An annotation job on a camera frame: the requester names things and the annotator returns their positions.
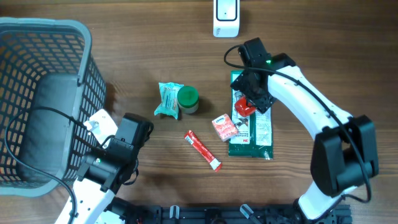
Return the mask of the red sriracha bottle green cap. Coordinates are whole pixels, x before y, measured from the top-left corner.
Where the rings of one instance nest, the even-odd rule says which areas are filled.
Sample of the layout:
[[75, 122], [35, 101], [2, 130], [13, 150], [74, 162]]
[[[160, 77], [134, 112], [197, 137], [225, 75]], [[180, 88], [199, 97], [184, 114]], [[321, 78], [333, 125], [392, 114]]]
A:
[[242, 117], [250, 116], [256, 112], [256, 107], [248, 102], [245, 96], [240, 97], [240, 99], [235, 102], [234, 108], [236, 112]]

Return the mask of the teal white tissue packet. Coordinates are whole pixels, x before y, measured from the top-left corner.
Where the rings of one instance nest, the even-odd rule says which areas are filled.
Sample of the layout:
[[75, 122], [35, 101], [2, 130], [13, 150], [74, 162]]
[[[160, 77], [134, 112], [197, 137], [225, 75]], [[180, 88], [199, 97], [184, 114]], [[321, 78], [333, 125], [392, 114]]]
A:
[[183, 85], [173, 82], [159, 83], [161, 103], [154, 111], [155, 116], [164, 114], [178, 119], [179, 106], [177, 95], [182, 87]]

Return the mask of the white barcode scanner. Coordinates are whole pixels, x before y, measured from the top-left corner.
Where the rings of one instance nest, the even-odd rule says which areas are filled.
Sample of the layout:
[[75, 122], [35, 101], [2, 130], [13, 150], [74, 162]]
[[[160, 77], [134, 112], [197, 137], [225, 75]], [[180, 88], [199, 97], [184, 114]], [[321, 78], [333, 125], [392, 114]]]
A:
[[239, 34], [240, 0], [213, 1], [213, 36], [235, 38]]

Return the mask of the grey plastic shopping basket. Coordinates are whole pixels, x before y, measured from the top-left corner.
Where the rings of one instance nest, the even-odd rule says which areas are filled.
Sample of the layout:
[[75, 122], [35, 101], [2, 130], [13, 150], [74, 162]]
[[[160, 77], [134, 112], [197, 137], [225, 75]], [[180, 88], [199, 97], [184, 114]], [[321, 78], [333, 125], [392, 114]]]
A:
[[106, 99], [88, 28], [1, 19], [1, 195], [39, 197], [76, 179], [96, 144], [82, 124]]

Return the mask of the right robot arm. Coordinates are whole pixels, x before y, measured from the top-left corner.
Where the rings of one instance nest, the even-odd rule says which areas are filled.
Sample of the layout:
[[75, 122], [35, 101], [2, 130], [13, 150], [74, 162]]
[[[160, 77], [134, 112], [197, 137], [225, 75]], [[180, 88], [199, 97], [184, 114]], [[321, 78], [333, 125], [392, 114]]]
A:
[[268, 112], [275, 101], [283, 103], [303, 124], [314, 143], [310, 164], [312, 183], [287, 205], [265, 207], [257, 217], [248, 205], [241, 213], [254, 223], [350, 223], [345, 204], [353, 191], [366, 188], [379, 173], [376, 131], [365, 115], [352, 116], [318, 91], [286, 54], [271, 55], [260, 39], [235, 46], [241, 73], [231, 83], [242, 98], [235, 107], [242, 115]]

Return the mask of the green lid white jar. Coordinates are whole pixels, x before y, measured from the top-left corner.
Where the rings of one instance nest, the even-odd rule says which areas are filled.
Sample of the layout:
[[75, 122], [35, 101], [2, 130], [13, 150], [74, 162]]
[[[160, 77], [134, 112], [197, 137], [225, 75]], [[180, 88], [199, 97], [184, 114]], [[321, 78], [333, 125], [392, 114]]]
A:
[[177, 101], [182, 113], [192, 114], [198, 109], [199, 94], [192, 86], [183, 86], [177, 93]]

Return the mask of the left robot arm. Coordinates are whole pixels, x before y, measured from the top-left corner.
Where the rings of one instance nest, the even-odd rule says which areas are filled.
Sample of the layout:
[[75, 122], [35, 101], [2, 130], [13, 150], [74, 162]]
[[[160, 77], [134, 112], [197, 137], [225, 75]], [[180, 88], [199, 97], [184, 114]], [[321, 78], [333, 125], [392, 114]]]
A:
[[121, 186], [135, 182], [131, 176], [138, 174], [137, 156], [154, 125], [132, 113], [117, 125], [104, 109], [84, 125], [99, 144], [82, 157], [73, 183], [75, 195], [55, 223], [133, 223], [133, 205], [116, 194]]

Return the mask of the green 3M gloves package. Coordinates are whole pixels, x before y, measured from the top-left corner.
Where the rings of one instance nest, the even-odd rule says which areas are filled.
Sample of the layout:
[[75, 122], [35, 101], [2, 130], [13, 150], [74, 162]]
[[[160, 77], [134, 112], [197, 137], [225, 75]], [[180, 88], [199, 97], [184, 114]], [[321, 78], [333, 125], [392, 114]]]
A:
[[229, 157], [256, 157], [273, 160], [273, 129], [271, 109], [264, 114], [256, 111], [250, 116], [241, 116], [234, 108], [243, 96], [240, 91], [231, 90], [231, 120], [237, 127], [238, 135], [229, 139]]

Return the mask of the long red snack stick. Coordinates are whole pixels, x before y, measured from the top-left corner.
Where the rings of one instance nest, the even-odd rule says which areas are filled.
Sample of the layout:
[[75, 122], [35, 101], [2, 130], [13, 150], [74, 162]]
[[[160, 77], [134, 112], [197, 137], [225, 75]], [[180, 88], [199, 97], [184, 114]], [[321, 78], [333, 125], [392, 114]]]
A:
[[198, 139], [197, 135], [192, 130], [187, 131], [184, 135], [184, 139], [205, 158], [215, 172], [218, 172], [222, 168], [222, 163]]

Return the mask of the small red candy box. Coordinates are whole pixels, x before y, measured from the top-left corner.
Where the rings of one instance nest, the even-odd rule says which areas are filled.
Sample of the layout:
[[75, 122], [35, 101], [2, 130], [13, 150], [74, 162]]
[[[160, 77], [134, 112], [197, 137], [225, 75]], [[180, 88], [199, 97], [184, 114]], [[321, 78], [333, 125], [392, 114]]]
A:
[[237, 127], [227, 114], [222, 114], [221, 116], [215, 118], [212, 121], [212, 125], [217, 135], [223, 142], [231, 139], [239, 133]]

